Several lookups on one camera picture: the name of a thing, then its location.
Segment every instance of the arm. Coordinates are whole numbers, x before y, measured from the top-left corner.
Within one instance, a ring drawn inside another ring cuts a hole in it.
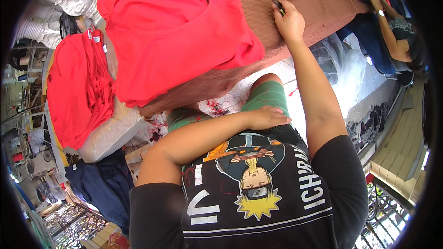
[[[274,8],[275,24],[294,59],[297,84],[306,117],[306,134],[311,158],[328,141],[347,135],[335,93],[302,39],[304,19],[292,3],[283,0],[286,14]]]
[[[381,35],[383,36],[383,40],[385,41],[386,46],[388,47],[389,54],[393,59],[398,61],[409,63],[411,62],[411,58],[407,55],[407,51],[409,50],[409,44],[407,40],[397,40],[389,27],[388,20],[386,16],[381,16],[378,14],[379,10],[382,10],[383,7],[381,5],[380,0],[370,0],[372,5],[374,6],[375,11],[377,12],[378,21],[380,23]]]
[[[137,186],[149,183],[180,184],[181,166],[246,129],[264,130],[288,124],[290,118],[279,108],[228,114],[191,123],[172,131],[152,146],[143,157]]]

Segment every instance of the pile of clothes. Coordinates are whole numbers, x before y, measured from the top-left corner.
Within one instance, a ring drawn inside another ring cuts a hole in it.
[[[132,175],[122,149],[97,163],[79,161],[65,167],[65,177],[77,197],[94,205],[108,221],[129,234],[129,191]]]
[[[97,9],[117,55],[113,89],[128,107],[265,55],[240,0],[98,0]]]
[[[374,141],[374,139],[378,137],[378,133],[385,129],[387,118],[388,108],[385,103],[382,103],[380,106],[375,105],[372,111],[368,112],[362,121],[358,123],[347,123],[346,129],[357,153],[359,153],[366,144]]]
[[[47,102],[63,147],[80,148],[114,112],[114,80],[108,73],[103,34],[88,30],[57,46],[48,75]]]

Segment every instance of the scissors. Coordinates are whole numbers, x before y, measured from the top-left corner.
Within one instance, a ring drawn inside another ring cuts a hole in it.
[[[278,0],[272,0],[272,2],[273,2],[273,3],[275,4],[275,6],[277,6],[277,8],[280,10],[281,16],[283,17],[283,16],[286,14],[286,12],[285,12],[285,10],[284,10],[284,8],[283,8],[283,5],[281,5],[280,1],[278,1]]]

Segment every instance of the black t-shirt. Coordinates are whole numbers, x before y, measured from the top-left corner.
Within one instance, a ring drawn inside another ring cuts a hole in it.
[[[182,185],[130,192],[138,248],[352,248],[368,215],[348,136],[312,160],[297,146],[241,133],[191,163]]]

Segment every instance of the hand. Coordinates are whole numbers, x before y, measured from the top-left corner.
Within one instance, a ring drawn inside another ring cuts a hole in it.
[[[244,114],[249,129],[252,130],[265,130],[291,122],[291,118],[285,116],[281,109],[272,106],[264,106],[257,110],[244,112]]]
[[[274,19],[277,29],[285,42],[302,42],[305,22],[303,16],[295,8],[295,6],[286,0],[280,1],[286,12],[284,17],[280,10],[272,4],[274,8]]]
[[[374,6],[375,10],[382,10],[383,6],[381,5],[380,0],[370,0],[370,2],[372,3],[372,6]]]

